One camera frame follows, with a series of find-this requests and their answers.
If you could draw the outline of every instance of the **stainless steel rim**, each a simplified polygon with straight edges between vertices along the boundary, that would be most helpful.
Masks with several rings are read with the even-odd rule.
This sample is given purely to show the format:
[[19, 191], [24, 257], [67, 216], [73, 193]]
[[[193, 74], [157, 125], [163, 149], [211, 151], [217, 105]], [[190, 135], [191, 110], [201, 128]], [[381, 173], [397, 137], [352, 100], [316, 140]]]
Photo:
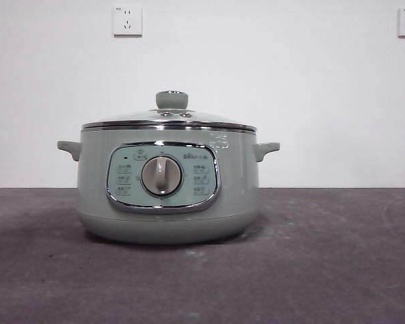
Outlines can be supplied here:
[[187, 120], [169, 120], [169, 121], [153, 121], [153, 120], [117, 120], [117, 121], [99, 121], [96, 123], [84, 124], [83, 130], [89, 128], [100, 127], [139, 127], [139, 126], [173, 126], [173, 127], [199, 127], [199, 128], [224, 128], [231, 130], [247, 130], [249, 132], [256, 132], [257, 129], [253, 126], [234, 124], [234, 123], [221, 123], [212, 121], [187, 121]]
[[233, 128], [196, 127], [196, 126], [107, 126], [85, 128], [82, 132], [96, 132], [99, 130], [198, 130], [205, 132], [233, 132], [256, 135], [252, 130], [237, 130]]

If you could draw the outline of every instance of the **pot base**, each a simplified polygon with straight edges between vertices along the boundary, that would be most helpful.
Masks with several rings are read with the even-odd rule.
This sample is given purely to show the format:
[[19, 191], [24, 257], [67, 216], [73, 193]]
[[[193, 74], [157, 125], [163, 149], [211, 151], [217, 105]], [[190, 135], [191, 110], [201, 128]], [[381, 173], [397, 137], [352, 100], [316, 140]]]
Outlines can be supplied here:
[[103, 238], [137, 244], [187, 244], [224, 238], [242, 231], [257, 212], [185, 221], [126, 221], [78, 213], [84, 227]]

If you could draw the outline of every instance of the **control panel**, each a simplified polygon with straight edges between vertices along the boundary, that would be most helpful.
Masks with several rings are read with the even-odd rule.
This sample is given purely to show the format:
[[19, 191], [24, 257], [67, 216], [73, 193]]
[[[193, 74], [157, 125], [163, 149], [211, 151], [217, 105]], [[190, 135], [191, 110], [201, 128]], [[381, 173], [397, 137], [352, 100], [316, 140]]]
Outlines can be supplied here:
[[116, 207], [135, 213], [203, 210], [220, 189], [215, 152], [185, 142], [123, 144], [111, 154], [107, 195]]

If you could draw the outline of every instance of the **white wall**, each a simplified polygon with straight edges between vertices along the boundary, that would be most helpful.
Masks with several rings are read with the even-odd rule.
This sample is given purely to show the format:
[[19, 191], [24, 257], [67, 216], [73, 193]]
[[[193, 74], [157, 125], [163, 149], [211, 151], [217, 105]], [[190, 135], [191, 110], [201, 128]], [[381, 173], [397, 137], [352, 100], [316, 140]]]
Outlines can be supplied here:
[[281, 142], [261, 186], [405, 186], [405, 0], [141, 1], [142, 38], [115, 4], [0, 0], [0, 187], [75, 186], [57, 140], [165, 89]]

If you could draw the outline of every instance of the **white knob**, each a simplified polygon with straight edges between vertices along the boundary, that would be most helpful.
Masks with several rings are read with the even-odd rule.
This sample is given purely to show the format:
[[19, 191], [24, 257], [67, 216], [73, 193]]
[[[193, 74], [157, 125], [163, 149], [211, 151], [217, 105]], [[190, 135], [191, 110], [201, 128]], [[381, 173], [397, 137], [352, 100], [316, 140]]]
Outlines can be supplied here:
[[142, 183], [156, 195], [172, 193], [180, 185], [182, 171], [169, 157], [155, 157], [142, 168]]

